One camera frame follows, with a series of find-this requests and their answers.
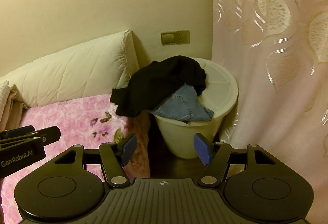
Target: power outlet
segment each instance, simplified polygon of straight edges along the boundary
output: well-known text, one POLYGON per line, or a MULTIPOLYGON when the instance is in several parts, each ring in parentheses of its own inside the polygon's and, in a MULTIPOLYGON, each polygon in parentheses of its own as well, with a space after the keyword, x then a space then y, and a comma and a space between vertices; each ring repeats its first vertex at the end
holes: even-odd
POLYGON ((189 30, 174 32, 174 42, 176 44, 189 44, 190 43, 189 30))

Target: floral blanket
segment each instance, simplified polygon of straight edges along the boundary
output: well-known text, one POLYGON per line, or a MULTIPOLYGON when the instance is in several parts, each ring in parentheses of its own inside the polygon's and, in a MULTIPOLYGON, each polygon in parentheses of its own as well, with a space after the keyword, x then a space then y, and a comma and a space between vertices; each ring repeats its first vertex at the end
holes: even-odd
MULTIPOLYGON (((35 130, 39 130, 58 126, 61 138, 45 146, 45 159, 4 179, 1 197, 6 224, 17 224, 22 220, 14 200, 14 188, 18 181, 75 144, 82 144, 85 149, 94 149, 106 142, 119 143, 130 133, 135 133, 137 149, 124 171, 131 180, 135 177, 150 177, 147 155, 150 127, 148 113, 142 112, 136 118, 116 116, 117 106, 109 100, 110 94, 79 98, 34 107, 23 114, 21 127, 32 125, 35 130)), ((87 170, 104 181, 100 165, 87 165, 87 170)))

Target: pink curtain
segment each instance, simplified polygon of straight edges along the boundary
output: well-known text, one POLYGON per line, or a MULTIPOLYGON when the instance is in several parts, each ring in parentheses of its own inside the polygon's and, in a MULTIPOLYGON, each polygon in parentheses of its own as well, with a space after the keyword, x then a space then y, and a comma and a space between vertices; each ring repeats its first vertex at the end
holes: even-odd
POLYGON ((328 0, 213 0, 213 61, 239 85, 220 140, 258 144, 314 189, 328 223, 328 0))

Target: laundry basket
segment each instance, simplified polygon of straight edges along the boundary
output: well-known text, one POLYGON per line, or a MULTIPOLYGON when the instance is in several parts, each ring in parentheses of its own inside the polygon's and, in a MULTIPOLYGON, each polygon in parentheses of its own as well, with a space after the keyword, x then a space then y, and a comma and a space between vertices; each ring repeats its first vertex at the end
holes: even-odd
POLYGON ((214 111, 211 121, 188 124, 173 119, 155 116, 158 127, 170 152, 180 158, 197 157, 194 150, 194 135, 203 134, 213 141, 224 116, 237 101, 238 87, 234 77, 222 66, 201 58, 194 58, 206 72, 206 89, 198 97, 200 103, 214 111))

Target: floor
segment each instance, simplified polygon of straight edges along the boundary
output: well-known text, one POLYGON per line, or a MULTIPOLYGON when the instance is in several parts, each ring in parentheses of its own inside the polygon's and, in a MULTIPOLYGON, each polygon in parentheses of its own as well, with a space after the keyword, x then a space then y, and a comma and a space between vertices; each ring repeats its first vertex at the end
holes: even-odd
POLYGON ((154 116, 150 115, 150 120, 148 144, 150 176, 160 179, 192 178, 194 182, 198 181, 205 170, 201 160, 198 157, 182 159, 171 154, 165 145, 154 116))

